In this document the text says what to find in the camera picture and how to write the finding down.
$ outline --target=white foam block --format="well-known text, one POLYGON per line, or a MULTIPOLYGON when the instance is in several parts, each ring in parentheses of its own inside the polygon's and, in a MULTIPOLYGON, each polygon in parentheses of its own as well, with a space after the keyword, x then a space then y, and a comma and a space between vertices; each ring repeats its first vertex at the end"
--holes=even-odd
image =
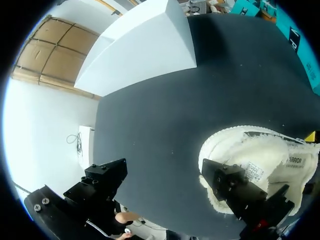
POLYGON ((178 2, 148 0, 101 34, 74 86, 106 96, 143 80, 196 67, 189 23, 178 2))

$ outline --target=shoe label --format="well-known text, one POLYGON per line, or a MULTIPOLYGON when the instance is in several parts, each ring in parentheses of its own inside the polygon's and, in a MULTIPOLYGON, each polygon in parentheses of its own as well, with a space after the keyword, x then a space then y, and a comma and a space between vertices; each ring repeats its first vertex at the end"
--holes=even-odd
POLYGON ((303 169, 306 164, 306 159, 302 157, 289 156, 285 166, 293 169, 303 169))
POLYGON ((254 165, 250 161, 246 164, 244 170, 245 170, 245 176, 251 182, 258 182, 264 174, 264 171, 260 167, 254 165))

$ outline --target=cardboard box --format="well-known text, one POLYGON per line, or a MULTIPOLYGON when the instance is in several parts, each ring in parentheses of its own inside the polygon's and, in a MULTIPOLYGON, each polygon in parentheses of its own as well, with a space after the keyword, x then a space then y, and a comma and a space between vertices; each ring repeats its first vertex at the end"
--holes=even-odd
POLYGON ((26 40, 11 76, 96 99, 94 94, 74 88, 74 83, 98 36, 74 22, 49 16, 26 40))
POLYGON ((277 16, 277 7, 273 0, 262 0, 260 2, 260 9, 265 12, 270 18, 277 16))
POLYGON ((292 46, 301 60, 305 72, 309 78, 312 90, 320 96, 320 68, 315 54, 312 51, 303 32, 298 28, 294 21, 277 6, 276 26, 284 34, 288 43, 292 46))
POLYGON ((259 8, 247 0, 237 0, 231 10, 231 14, 239 14, 246 16, 256 16, 259 8))

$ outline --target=black cable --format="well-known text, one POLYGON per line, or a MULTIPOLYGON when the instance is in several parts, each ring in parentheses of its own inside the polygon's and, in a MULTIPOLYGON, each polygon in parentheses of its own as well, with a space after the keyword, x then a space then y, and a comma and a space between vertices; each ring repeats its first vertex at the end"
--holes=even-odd
POLYGON ((20 186, 20 185, 16 184, 14 181, 13 181, 13 185, 14 185, 14 186, 16 186, 18 189, 20 189, 20 190, 22 190, 22 191, 26 192, 27 194, 30 194, 30 193, 31 193, 31 192, 30 192, 30 191, 28 191, 27 189, 25 189, 25 188, 23 188, 22 186, 20 186))
POLYGON ((82 154, 82 141, 81 141, 81 132, 79 132, 77 135, 70 134, 66 137, 66 143, 67 144, 73 144, 76 141, 76 151, 79 154, 82 154), (68 141, 70 137, 74 137, 73 141, 68 141))

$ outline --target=teal box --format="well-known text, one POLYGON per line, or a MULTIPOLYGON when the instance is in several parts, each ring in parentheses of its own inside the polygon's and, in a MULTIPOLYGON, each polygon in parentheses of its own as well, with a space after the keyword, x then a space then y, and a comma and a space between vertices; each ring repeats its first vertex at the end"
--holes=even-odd
POLYGON ((273 0, 262 0, 260 2, 260 9, 265 11, 271 17, 277 16, 277 7, 275 4, 275 1, 273 1, 273 0))
POLYGON ((231 10, 231 14, 240 14, 254 17, 259 12, 259 8, 247 0, 237 0, 231 10))
POLYGON ((300 58, 300 61, 309 78, 312 90, 320 96, 320 68, 315 54, 312 51, 306 37, 297 27, 294 21, 277 6, 276 26, 288 39, 292 49, 300 58))

